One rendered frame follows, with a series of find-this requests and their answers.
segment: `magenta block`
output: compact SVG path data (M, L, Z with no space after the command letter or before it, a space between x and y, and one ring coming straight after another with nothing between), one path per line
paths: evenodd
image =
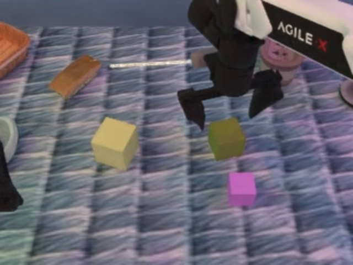
M231 206L252 206L256 198L255 177L252 173L230 173L228 202Z

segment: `table surface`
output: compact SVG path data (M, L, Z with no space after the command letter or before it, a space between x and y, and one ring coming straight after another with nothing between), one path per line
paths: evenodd
M176 92L210 85L206 69L109 70L109 63L184 60L208 46L191 28L23 28L26 61L0 81L0 113L20 140L9 164L25 204L0 214L1 265L349 265L353 110L340 76L305 61L285 99L253 120L250 94L206 102L207 122L237 118L240 158L214 161L207 128ZM48 89L83 54L104 67L66 102ZM93 160L105 116L136 124L140 149L122 173ZM254 172L256 204L227 204L229 172Z

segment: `red x logo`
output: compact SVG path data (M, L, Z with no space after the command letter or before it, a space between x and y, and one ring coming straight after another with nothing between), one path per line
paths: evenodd
M327 40L322 40L319 38L318 40L318 48L320 50L323 50L324 52L327 52Z

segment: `white plate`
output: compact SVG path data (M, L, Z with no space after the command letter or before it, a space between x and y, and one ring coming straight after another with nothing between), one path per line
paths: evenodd
M6 162L9 162L16 152L18 130L16 123L7 117L0 117L0 140L4 146Z

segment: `orange wooden block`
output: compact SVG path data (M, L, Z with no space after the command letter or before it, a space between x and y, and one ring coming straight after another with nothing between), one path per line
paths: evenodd
M29 45L26 33L0 22L0 79L26 58Z
M64 98L71 98L96 76L100 68L100 61L83 55L54 77L49 87Z

